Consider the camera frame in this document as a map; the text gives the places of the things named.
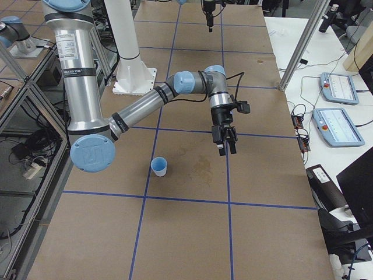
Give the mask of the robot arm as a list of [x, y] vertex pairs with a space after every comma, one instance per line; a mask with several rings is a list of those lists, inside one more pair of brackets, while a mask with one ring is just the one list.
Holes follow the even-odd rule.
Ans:
[[44, 20], [54, 32], [61, 64], [70, 122], [67, 137], [73, 165], [88, 173], [108, 168], [115, 158], [115, 142], [131, 127], [173, 101], [186, 101], [201, 94], [209, 103], [212, 116], [212, 140], [219, 154], [236, 153], [237, 133], [233, 110], [240, 103], [228, 91], [227, 77], [221, 65], [204, 70], [167, 74], [157, 82], [157, 71], [142, 61], [135, 21], [127, 1], [105, 1], [107, 15], [118, 47], [119, 63], [110, 69], [119, 79], [115, 93], [133, 93], [136, 100], [122, 110], [104, 114], [102, 96], [94, 61], [92, 34], [96, 30], [90, 1], [42, 1]]

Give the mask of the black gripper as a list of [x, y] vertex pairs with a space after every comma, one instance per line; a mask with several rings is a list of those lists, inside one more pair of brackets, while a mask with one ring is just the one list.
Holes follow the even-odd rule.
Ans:
[[212, 138], [217, 144], [220, 156], [226, 155], [225, 141], [227, 141], [230, 153], [236, 154], [236, 142], [238, 141], [235, 128], [231, 126], [233, 122], [232, 110], [237, 108], [237, 103], [218, 105], [211, 109], [212, 116]]
[[202, 11], [205, 15], [207, 26], [214, 26], [213, 12], [215, 11], [215, 9], [216, 9], [215, 0], [203, 0], [202, 1]]

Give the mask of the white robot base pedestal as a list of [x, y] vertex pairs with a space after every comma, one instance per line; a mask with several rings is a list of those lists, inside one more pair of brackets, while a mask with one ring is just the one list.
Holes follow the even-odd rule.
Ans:
[[113, 93], [144, 95], [153, 89], [157, 69], [148, 68], [141, 59], [131, 4], [126, 0], [104, 4], [119, 55]]

